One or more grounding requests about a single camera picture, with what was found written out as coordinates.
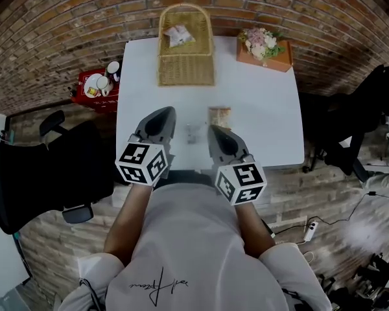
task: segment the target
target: wicker basket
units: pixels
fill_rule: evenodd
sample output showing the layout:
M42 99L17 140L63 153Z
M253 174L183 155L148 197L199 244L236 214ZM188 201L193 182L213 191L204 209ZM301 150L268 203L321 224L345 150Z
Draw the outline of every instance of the wicker basket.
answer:
M196 40L169 47L163 31L177 24L185 25ZM213 35L208 13L199 6L180 3L166 8L160 16L158 43L159 86L213 86Z

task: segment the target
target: white t-shirt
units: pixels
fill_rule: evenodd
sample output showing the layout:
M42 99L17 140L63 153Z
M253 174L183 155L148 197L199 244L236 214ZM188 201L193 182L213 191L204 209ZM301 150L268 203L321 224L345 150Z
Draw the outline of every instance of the white t-shirt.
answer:
M205 185L174 184L154 191L131 262L113 255L79 260L107 311L288 311L301 303L314 311L331 305L296 244L280 244L259 260L245 254L235 209ZM88 310L86 286L59 311Z

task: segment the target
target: orange box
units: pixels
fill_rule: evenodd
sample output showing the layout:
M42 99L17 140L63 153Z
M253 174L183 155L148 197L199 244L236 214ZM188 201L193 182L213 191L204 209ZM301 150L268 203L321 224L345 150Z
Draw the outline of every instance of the orange box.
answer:
M249 63L251 65L260 65L261 67L266 67L285 73L292 67L291 45L287 40L279 41L278 45L280 47L285 47L285 51L283 53L277 55L275 58L268 58L264 61L259 61L248 53L248 49L246 48L245 43L237 40L236 60L239 62Z

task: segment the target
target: shirt sleeve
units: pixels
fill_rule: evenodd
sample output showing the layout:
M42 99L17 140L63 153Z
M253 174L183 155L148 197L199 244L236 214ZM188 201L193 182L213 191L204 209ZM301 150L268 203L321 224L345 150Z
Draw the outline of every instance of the shirt sleeve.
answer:
M296 244L278 244L266 250L259 260L282 289L296 292L314 311L331 311L328 297Z
M123 269L123 263L109 253L96 253L78 259L79 277L88 280L103 304L108 285ZM58 311L88 311L92 306L91 292L82 285L64 299Z

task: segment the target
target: white plate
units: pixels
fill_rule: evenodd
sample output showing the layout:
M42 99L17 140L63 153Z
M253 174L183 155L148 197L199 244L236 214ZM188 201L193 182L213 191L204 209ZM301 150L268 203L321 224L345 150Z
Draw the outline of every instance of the white plate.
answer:
M99 95L97 95L97 96L90 95L88 93L88 89L90 87L93 87L94 89L98 90L97 80L101 76L102 76L101 74L92 74L90 77L88 77L88 79L86 80L85 85L84 85L85 96L87 96L88 98L97 98L100 96L100 92L98 92Z

